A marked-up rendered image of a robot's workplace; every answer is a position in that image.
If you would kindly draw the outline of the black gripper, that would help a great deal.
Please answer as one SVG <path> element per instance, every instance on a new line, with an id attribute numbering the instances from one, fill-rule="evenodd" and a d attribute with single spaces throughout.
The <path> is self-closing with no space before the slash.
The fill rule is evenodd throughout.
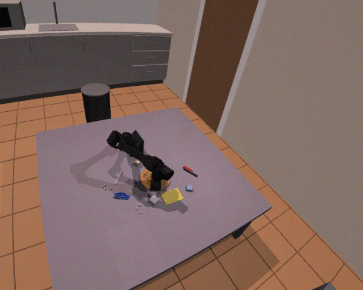
<path id="1" fill-rule="evenodd" d="M 160 190 L 161 189 L 161 181 L 159 181 L 160 179 L 160 174 L 158 173 L 157 175 L 154 173 L 151 173 L 151 190 Z"/>

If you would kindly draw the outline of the brown round bead board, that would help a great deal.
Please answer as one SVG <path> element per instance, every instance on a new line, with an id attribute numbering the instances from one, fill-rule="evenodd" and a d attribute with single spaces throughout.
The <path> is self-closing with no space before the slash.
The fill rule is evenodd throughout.
<path id="1" fill-rule="evenodd" d="M 151 179 L 151 173 L 152 172 L 145 169 L 140 175 L 140 183 L 142 184 L 142 186 L 144 188 L 146 188 L 146 189 L 148 189 L 150 191 L 155 191 L 156 192 L 156 191 L 160 191 L 160 190 L 165 189 L 169 185 L 170 179 L 169 179 L 169 181 L 162 180 L 160 190 L 151 190 L 150 189 L 151 186 L 147 183 L 147 180 Z"/>

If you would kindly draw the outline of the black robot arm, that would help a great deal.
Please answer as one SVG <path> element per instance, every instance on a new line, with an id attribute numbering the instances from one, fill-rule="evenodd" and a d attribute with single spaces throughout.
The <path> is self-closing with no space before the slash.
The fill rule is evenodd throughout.
<path id="1" fill-rule="evenodd" d="M 156 156 L 144 155 L 137 149 L 133 148 L 138 141 L 135 137 L 131 136 L 132 135 L 129 132 L 122 132 L 121 134 L 117 130 L 113 130 L 110 133 L 107 142 L 111 147 L 124 151 L 137 160 L 141 161 L 146 170 L 156 175 L 159 173 L 159 181 L 169 181 L 169 179 L 173 176 L 174 171 L 171 170 L 168 166 L 164 165 L 164 162 L 162 162 L 162 160 Z M 117 143 L 119 144 L 117 145 Z"/>

